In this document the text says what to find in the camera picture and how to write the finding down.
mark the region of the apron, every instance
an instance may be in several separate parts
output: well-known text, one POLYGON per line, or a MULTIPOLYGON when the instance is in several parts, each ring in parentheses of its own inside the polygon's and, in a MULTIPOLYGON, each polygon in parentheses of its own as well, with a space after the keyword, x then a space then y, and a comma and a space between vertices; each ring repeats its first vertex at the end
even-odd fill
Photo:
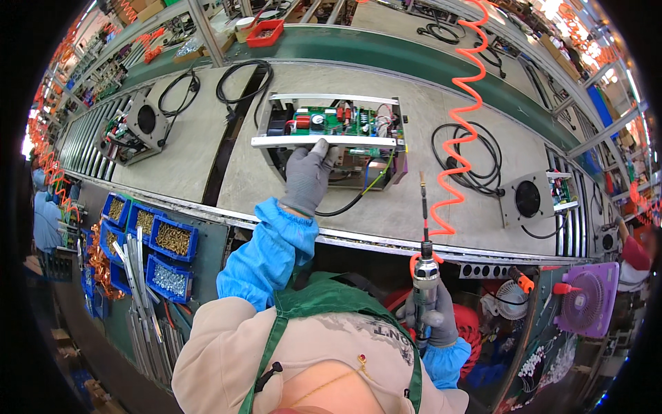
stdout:
MULTIPOLYGON (((362 315, 378 317, 396 327, 403 337, 409 340, 414 350, 414 371, 409 381, 408 395, 414 411, 418 414, 422 393, 422 374, 418 349, 414 345, 409 333, 398 323, 393 315, 386 310, 375 298, 366 292, 350 287, 343 283, 331 280, 336 274, 315 272, 310 275, 309 284, 301 290, 292 288, 293 279, 288 287, 282 291, 274 291, 273 297, 276 307, 276 319, 271 326, 260 367, 256 376, 256 383, 267 367, 276 345, 281 340, 287 322, 292 318, 305 318, 321 313, 356 312, 362 315)), ((250 414, 253 408, 255 387, 252 387, 244 399, 239 414, 250 414)))

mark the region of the red plastic bin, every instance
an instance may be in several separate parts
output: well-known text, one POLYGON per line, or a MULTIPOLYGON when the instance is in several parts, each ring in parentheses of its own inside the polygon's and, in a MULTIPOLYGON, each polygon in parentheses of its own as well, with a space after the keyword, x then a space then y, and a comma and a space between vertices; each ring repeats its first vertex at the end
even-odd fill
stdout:
POLYGON ((276 43, 276 39, 283 32, 283 19, 278 20, 265 20, 259 22, 258 25, 253 29, 253 31, 246 38, 246 43, 248 43, 249 48, 263 48, 266 46, 273 46, 276 43), (273 29, 273 33, 269 37, 257 38, 263 30, 273 29))

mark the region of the hand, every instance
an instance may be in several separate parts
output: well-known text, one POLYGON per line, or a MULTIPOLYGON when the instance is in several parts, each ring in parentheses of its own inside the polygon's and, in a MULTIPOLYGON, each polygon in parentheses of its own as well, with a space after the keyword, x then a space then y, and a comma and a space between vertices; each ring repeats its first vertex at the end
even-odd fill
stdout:
POLYGON ((314 216, 326 194, 329 173, 339 152, 337 146, 329 149, 329 143, 323 138, 310 152, 303 147, 294 150, 287 161, 285 197, 280 202, 309 217, 314 216))
MULTIPOLYGON (((414 292, 407 297, 404 306, 398 309, 396 317, 404 318, 407 326, 414 327, 414 292)), ((453 300, 444 283, 439 280, 437 286, 437 303, 423 314, 423 322, 432 328, 428 344, 443 348, 453 344, 457 340, 457 326, 455 325, 455 314, 453 313, 453 300)))

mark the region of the blue sleeve cover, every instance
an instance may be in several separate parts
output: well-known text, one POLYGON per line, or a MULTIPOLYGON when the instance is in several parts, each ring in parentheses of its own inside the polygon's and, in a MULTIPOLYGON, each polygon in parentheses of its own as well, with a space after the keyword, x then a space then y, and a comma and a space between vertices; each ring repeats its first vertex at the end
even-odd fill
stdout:
POLYGON ((285 289, 294 265, 314 255, 320 229, 314 219, 292 215, 272 197, 256 205, 261 222, 253 237, 233 252, 216 277, 218 298, 241 297, 260 312, 273 306, 273 291, 285 289))
POLYGON ((428 346, 423 356, 423 365, 437 389, 457 388, 459 370, 469 359, 471 345, 457 338, 454 345, 445 348, 428 346))

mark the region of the purple desk fan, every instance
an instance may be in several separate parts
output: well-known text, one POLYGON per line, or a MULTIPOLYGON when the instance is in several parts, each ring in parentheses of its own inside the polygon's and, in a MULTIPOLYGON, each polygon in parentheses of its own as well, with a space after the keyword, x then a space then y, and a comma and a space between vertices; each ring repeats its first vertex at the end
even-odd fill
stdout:
POLYGON ((561 314, 554 318, 559 329, 593 338, 604 337, 614 310, 618 271, 616 262, 587 264, 568 270, 562 277, 563 282, 581 291, 563 295, 561 314))

